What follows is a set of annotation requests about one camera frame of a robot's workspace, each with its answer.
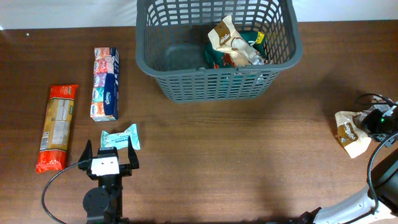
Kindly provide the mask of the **beige brown snack pouch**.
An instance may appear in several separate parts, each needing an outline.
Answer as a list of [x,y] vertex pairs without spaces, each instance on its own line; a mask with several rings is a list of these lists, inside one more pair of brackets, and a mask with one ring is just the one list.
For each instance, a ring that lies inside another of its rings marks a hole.
[[237,67],[265,64],[257,50],[241,37],[230,15],[224,17],[209,31],[208,38],[213,49],[229,54]]
[[361,115],[362,112],[351,111],[335,113],[338,141],[352,159],[366,152],[372,141],[354,122]]

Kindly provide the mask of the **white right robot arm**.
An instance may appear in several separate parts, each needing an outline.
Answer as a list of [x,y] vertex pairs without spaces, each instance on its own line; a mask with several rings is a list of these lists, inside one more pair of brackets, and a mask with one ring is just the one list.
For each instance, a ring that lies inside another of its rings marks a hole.
[[366,168],[367,184],[336,205],[303,213],[297,223],[372,223],[397,217],[397,151],[379,164],[374,160],[383,147],[397,142],[397,103],[373,103],[364,112],[335,114],[340,144],[351,158],[364,153],[372,140],[379,145]]

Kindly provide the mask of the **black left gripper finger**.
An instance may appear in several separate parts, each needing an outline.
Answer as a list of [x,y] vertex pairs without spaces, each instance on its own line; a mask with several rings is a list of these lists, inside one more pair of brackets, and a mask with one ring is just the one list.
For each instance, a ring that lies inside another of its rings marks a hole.
[[87,140],[85,150],[83,151],[82,155],[80,156],[78,160],[78,168],[80,170],[87,170],[90,168],[91,165],[91,160],[93,158],[93,151],[92,151],[92,145],[91,141]]
[[128,159],[129,159],[131,169],[138,169],[139,168],[139,160],[138,160],[137,154],[132,146],[131,137],[128,137],[127,151],[128,151]]

